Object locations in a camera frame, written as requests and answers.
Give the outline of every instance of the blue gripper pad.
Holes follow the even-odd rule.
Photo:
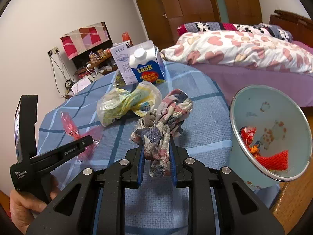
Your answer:
[[[138,163],[138,179],[137,179],[137,183],[138,186],[140,187],[142,184],[142,179],[143,179],[143,171],[145,169],[145,157],[144,157],[144,144],[142,144],[142,149],[140,152],[140,159],[139,159],[139,163]]]
[[[171,144],[170,144],[169,152],[170,152],[171,179],[172,179],[173,186],[176,186],[177,185],[176,163],[175,163]]]

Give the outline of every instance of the silver screw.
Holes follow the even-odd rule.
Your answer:
[[[90,168],[84,169],[84,171],[83,171],[84,175],[90,175],[91,173],[92,173],[92,169],[90,169]]]
[[[231,170],[230,168],[228,168],[228,167],[223,167],[223,168],[222,168],[222,172],[223,172],[224,174],[229,174],[231,171],[232,171],[232,170]]]
[[[195,160],[194,160],[193,158],[187,158],[187,159],[185,160],[185,162],[186,162],[187,164],[194,164],[194,163],[195,163]]]
[[[127,164],[129,164],[129,161],[127,159],[122,159],[120,161],[120,165],[127,165]]]

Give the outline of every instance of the headboard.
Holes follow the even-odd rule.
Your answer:
[[[313,47],[313,21],[309,18],[288,11],[274,11],[277,15],[271,15],[270,24],[278,25],[291,32],[295,41],[300,41]]]

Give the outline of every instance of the trash can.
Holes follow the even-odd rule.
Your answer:
[[[229,167],[252,190],[295,180],[307,169],[312,155],[311,130],[300,107],[286,94],[268,86],[247,86],[232,100],[230,121]],[[289,150],[287,170],[270,171],[253,157],[239,134],[245,126],[256,127],[253,143],[261,142],[261,156]]]

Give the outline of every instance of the pink plastic wrapper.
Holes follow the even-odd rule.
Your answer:
[[[103,126],[99,125],[99,126],[93,127],[88,132],[80,135],[79,130],[76,124],[74,123],[74,121],[72,120],[71,116],[69,115],[69,113],[61,112],[61,121],[62,121],[63,128],[65,130],[65,133],[72,136],[74,140],[78,140],[87,135],[92,136],[94,140],[93,144],[88,147],[85,147],[85,151],[80,153],[77,156],[78,162],[80,163],[87,160],[93,154],[94,149],[97,147],[97,145],[99,144],[102,138]]]

